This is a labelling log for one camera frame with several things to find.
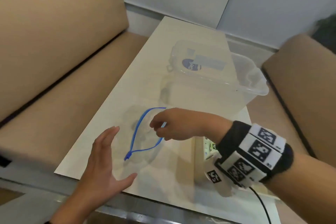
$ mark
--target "sofa cushion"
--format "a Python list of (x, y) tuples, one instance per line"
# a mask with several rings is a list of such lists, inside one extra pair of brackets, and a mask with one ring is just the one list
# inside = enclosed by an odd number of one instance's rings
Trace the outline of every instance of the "sofa cushion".
[(124, 0), (0, 0), (0, 121), (128, 27)]
[(269, 128), (279, 136), (286, 138), (296, 152), (308, 154), (277, 96), (271, 86), (268, 87), (267, 95), (257, 96), (247, 104), (251, 122)]
[(336, 55), (301, 34), (263, 68), (316, 157), (336, 167)]
[(117, 37), (2, 127), (0, 154), (55, 169), (146, 40), (129, 32)]

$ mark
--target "table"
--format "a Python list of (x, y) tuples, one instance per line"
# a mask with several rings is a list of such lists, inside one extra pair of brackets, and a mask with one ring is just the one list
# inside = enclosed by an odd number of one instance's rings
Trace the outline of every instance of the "table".
[[(195, 186), (193, 140), (164, 142), (159, 154), (150, 161), (126, 163), (123, 160), (132, 134), (129, 124), (125, 124), (125, 111), (158, 106), (160, 83), (166, 73), (171, 49), (181, 39), (229, 51), (223, 32), (165, 17), (55, 173), (80, 179), (94, 139), (106, 128), (120, 125), (112, 145), (113, 174), (117, 179), (123, 179), (133, 172), (138, 173), (133, 185), (125, 192), (242, 224), (267, 224), (265, 212), (254, 194), (238, 191), (235, 196), (224, 198), (215, 190)], [(235, 119), (251, 123), (246, 107)], [(272, 223), (280, 224), (274, 200), (266, 197), (263, 200)]]

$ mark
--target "wristband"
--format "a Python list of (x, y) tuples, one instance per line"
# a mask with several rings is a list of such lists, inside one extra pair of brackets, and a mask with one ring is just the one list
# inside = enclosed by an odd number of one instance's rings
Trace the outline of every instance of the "wristband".
[(264, 183), (293, 163), (294, 154), (286, 140), (258, 124), (234, 121), (216, 147), (221, 157), (214, 166), (243, 188)]

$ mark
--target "plastic storage box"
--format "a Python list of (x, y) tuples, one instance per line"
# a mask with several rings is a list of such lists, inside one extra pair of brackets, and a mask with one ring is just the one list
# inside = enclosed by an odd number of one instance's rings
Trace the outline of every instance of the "plastic storage box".
[(176, 42), (161, 85), (165, 105), (232, 118), (257, 95), (267, 95), (261, 70), (242, 55), (188, 40)]

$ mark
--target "left hand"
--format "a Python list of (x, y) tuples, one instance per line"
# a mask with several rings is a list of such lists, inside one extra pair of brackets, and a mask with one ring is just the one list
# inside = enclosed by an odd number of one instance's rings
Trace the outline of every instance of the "left hand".
[[(54, 214), (51, 219), (53, 224), (82, 223), (92, 211), (132, 185), (136, 173), (120, 181), (112, 174), (111, 143), (118, 132), (119, 127), (109, 128), (94, 141), (82, 178), (74, 193)], [(72, 219), (69, 216), (71, 212), (76, 217), (72, 222), (68, 222)], [(68, 218), (67, 222), (64, 222), (64, 215)]]

